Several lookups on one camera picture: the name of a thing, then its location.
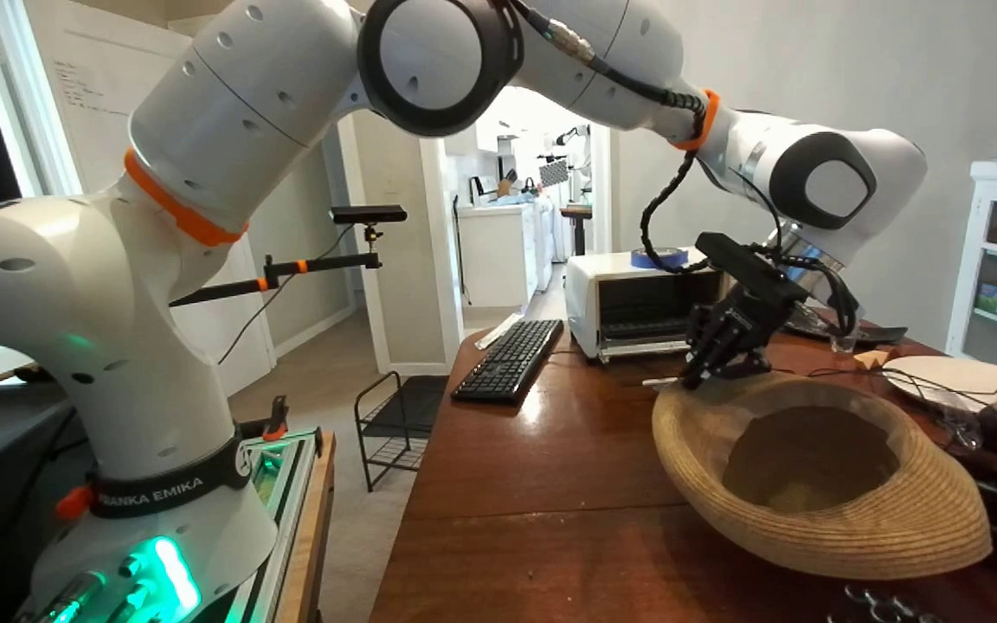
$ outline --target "cable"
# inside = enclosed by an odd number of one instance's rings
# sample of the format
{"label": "cable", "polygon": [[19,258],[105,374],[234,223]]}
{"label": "cable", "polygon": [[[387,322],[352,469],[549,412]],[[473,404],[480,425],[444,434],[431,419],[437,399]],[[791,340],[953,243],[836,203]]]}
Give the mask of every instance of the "cable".
{"label": "cable", "polygon": [[[314,258],[326,258],[339,249],[339,243],[347,240],[347,233],[352,233],[352,225],[339,230],[339,236],[332,240],[332,245],[326,251],[318,251]],[[251,329],[251,322],[288,291],[294,277],[281,280],[281,286],[251,311],[251,320],[244,320],[244,326],[232,337],[227,348],[218,356],[218,366],[234,353],[234,345],[243,343],[243,337]]]}
{"label": "cable", "polygon": [[[600,58],[595,47],[593,47],[578,32],[572,32],[565,21],[555,21],[555,16],[541,15],[537,6],[531,6],[531,5],[524,5],[524,0],[507,0],[507,5],[517,6],[517,15],[526,16],[526,23],[531,23],[541,39],[555,41],[559,52],[574,56],[574,58],[584,61],[593,74],[621,82],[624,89],[629,89],[629,92],[636,92],[636,98],[642,98],[642,99],[691,111],[691,138],[704,135],[704,126],[705,126],[705,99],[704,99],[704,98],[694,98],[694,92],[675,92],[675,89],[666,89],[666,85],[632,78],[632,77],[625,77],[624,70],[617,70],[617,65],[610,65],[607,58]],[[662,258],[662,251],[659,251],[653,243],[649,243],[646,225],[649,225],[653,211],[659,211],[659,209],[678,190],[678,183],[689,176],[691,163],[694,163],[694,153],[689,149],[684,158],[682,158],[682,166],[678,166],[678,172],[669,181],[669,186],[641,211],[641,245],[642,245],[646,258],[649,258],[659,269],[669,269],[669,273],[684,273],[684,269],[682,269],[682,266],[669,266],[669,262]]]}
{"label": "cable", "polygon": [[682,166],[675,168],[675,176],[669,181],[669,186],[641,211],[641,245],[642,245],[642,256],[659,266],[659,269],[669,269],[669,273],[684,273],[682,266],[669,266],[662,258],[662,251],[653,249],[649,236],[646,236],[646,225],[649,217],[659,215],[659,209],[678,190],[678,183],[684,181],[684,172],[691,168],[694,157],[684,153]]}
{"label": "cable", "polygon": [[831,269],[825,266],[819,258],[791,258],[781,251],[781,223],[779,223],[779,211],[774,203],[769,200],[769,193],[762,193],[749,176],[738,172],[738,181],[769,209],[771,223],[774,223],[774,245],[769,251],[769,258],[774,266],[798,266],[798,269],[817,269],[825,273],[825,280],[831,285],[831,308],[836,316],[836,337],[847,337],[854,329],[854,311],[857,311],[857,300],[854,293],[847,291],[847,285]]}
{"label": "cable", "polygon": [[600,52],[578,35],[572,32],[565,21],[555,21],[547,15],[541,15],[537,6],[524,5],[524,0],[507,0],[511,9],[519,9],[526,16],[526,23],[555,41],[559,52],[574,56],[578,61],[584,61],[593,74],[610,77],[611,82],[632,89],[636,98],[659,99],[666,107],[689,107],[689,111],[704,111],[705,99],[694,92],[675,92],[642,78],[625,77],[624,70],[610,65],[607,58],[600,58]]}

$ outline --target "white robotic arm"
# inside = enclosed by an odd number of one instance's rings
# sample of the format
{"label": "white robotic arm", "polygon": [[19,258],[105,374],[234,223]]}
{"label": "white robotic arm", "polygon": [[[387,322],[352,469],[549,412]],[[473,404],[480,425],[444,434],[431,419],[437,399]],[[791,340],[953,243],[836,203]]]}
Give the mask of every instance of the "white robotic arm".
{"label": "white robotic arm", "polygon": [[[284,168],[355,107],[451,135],[524,82],[593,122],[666,135],[842,262],[902,209],[924,172],[911,143],[716,103],[682,78],[666,9],[377,0],[355,21],[342,0],[234,0],[136,111],[109,190],[4,203],[0,343],[69,390],[100,469],[89,517],[42,556],[23,616],[186,618],[270,555],[224,396],[177,340],[171,300],[218,269]],[[182,581],[141,572],[164,555]]]}

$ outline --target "woven hat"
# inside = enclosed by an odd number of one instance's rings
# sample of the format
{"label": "woven hat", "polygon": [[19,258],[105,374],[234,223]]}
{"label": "woven hat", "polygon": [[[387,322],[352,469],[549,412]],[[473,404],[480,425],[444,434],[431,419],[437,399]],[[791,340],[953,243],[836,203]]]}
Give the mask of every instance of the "woven hat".
{"label": "woven hat", "polygon": [[889,581],[991,555],[971,478],[869,390],[779,374],[670,389],[653,445],[712,528],[779,566]]}

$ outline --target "wooden table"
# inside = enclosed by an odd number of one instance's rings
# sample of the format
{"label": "wooden table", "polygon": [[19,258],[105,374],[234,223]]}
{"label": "wooden table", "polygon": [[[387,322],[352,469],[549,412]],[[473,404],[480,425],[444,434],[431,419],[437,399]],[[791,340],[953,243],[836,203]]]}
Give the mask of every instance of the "wooden table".
{"label": "wooden table", "polygon": [[[451,389],[476,365],[467,343]],[[797,374],[847,366],[797,337],[779,337],[769,360]],[[851,618],[843,581],[752,556],[669,483],[641,381],[675,366],[595,366],[559,340],[519,408],[444,403],[375,618]],[[895,399],[872,374],[826,378]],[[997,618],[997,561],[877,588],[949,623]]]}
{"label": "wooden table", "polygon": [[277,623],[303,623],[322,618],[322,572],[326,572],[326,544],[330,544],[330,517],[332,517],[332,469],[334,437],[322,437],[322,455],[303,483],[302,520],[294,527],[292,561],[284,573]]}

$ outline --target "keyboard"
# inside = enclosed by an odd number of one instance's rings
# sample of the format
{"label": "keyboard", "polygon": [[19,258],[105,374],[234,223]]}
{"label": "keyboard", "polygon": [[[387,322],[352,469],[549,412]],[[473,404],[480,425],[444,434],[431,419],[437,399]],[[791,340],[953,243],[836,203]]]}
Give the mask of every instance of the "keyboard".
{"label": "keyboard", "polygon": [[524,403],[559,332],[556,320],[511,322],[457,383],[452,403]]}

